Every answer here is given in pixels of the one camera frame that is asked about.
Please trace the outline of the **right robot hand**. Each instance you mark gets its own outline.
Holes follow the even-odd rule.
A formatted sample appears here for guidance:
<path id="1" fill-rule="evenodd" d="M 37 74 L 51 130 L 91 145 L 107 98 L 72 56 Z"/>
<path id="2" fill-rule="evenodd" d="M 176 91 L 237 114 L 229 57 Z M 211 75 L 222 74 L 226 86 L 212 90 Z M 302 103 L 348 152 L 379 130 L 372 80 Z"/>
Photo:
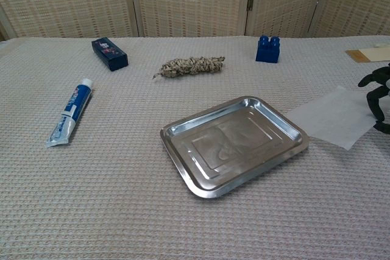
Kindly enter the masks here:
<path id="1" fill-rule="evenodd" d="M 389 134 L 389 124 L 384 123 L 385 116 L 380 108 L 379 100 L 389 96 L 389 65 L 374 70 L 371 74 L 363 77 L 358 83 L 359 87 L 364 87 L 371 82 L 380 84 L 378 88 L 367 93 L 366 99 L 372 114 L 376 118 L 374 128 L 384 134 Z"/>

